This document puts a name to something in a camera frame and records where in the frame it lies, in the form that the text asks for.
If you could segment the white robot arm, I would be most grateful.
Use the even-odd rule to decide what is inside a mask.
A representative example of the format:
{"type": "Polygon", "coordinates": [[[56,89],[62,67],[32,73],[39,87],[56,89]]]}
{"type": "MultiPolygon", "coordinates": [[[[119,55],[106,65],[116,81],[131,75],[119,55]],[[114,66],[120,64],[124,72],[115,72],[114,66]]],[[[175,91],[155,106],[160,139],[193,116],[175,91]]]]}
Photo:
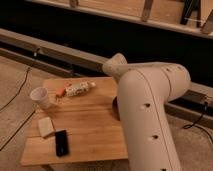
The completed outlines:
{"type": "Polygon", "coordinates": [[[182,171],[164,104],[187,92],[188,70],[176,63],[130,64],[120,53],[108,59],[102,70],[117,83],[131,171],[182,171]]]}

